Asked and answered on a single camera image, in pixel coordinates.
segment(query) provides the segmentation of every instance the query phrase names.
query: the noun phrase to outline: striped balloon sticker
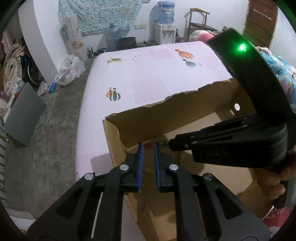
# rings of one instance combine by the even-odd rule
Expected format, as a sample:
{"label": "striped balloon sticker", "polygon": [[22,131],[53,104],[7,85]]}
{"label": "striped balloon sticker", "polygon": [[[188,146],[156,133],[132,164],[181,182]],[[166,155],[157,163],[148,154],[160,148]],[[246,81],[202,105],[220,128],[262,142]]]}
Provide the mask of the striped balloon sticker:
{"label": "striped balloon sticker", "polygon": [[180,51],[179,49],[175,49],[176,52],[179,52],[179,56],[181,58],[186,58],[186,59],[192,59],[193,58],[193,54],[192,53],[188,53],[188,52],[183,52]]}
{"label": "striped balloon sticker", "polygon": [[112,95],[109,97],[109,99],[111,101],[117,101],[117,100],[120,100],[121,98],[121,95],[119,93],[116,92],[116,88],[113,88],[113,93]]}
{"label": "striped balloon sticker", "polygon": [[113,94],[112,88],[109,88],[108,93],[106,94],[107,98],[110,98],[110,96]]}
{"label": "striped balloon sticker", "polygon": [[191,67],[191,68],[193,68],[193,67],[196,66],[196,64],[193,63],[193,62],[187,61],[187,60],[185,60],[185,59],[183,59],[183,61],[185,61],[185,62],[186,62],[186,65],[189,66],[189,67]]}

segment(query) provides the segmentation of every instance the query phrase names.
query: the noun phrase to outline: soda can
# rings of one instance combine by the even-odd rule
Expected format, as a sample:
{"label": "soda can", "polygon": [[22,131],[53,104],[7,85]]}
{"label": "soda can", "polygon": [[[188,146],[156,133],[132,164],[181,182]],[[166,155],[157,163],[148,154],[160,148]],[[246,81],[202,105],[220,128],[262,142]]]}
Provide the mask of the soda can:
{"label": "soda can", "polygon": [[94,51],[92,50],[92,47],[88,46],[87,52],[88,52],[90,58],[94,57]]}

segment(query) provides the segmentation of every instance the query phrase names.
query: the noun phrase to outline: cardboard box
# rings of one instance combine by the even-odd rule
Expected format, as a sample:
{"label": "cardboard box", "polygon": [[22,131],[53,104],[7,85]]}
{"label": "cardboard box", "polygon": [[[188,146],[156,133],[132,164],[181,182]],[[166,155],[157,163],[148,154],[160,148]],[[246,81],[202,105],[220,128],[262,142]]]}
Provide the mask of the cardboard box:
{"label": "cardboard box", "polygon": [[[234,104],[240,105],[236,111]],[[180,93],[165,101],[113,114],[103,120],[106,138],[114,166],[122,164],[129,149],[139,142],[174,138],[176,134],[197,131],[217,122],[254,111],[252,102],[235,79],[215,82],[198,91]],[[190,151],[174,153],[168,147],[162,152],[173,156],[191,173],[214,174],[233,193],[263,218],[272,203],[267,201],[248,168],[195,163]],[[130,210],[147,241],[168,241],[176,238],[174,194],[161,194],[153,171],[153,149],[144,153],[142,188],[140,193],[126,196]]]}

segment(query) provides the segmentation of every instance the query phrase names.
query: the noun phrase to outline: dark container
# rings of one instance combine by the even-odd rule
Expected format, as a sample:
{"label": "dark container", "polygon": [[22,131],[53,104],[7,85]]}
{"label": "dark container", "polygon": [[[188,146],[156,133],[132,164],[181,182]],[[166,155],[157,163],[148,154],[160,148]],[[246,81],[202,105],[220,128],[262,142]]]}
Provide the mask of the dark container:
{"label": "dark container", "polygon": [[117,41],[118,50],[134,49],[137,48],[135,37],[122,38]]}

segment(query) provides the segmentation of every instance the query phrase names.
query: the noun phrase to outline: white plastic bag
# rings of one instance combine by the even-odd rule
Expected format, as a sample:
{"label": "white plastic bag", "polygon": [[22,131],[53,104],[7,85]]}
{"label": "white plastic bag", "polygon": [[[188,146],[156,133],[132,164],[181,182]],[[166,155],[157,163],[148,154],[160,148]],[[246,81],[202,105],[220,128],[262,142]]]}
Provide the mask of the white plastic bag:
{"label": "white plastic bag", "polygon": [[6,82],[4,85],[4,89],[7,89],[7,96],[15,95],[21,88],[24,86],[24,81],[22,81],[19,77],[14,76],[11,81]]}
{"label": "white plastic bag", "polygon": [[69,55],[60,67],[60,74],[54,78],[54,81],[60,85],[68,85],[74,79],[79,78],[86,71],[84,62],[74,54]]}

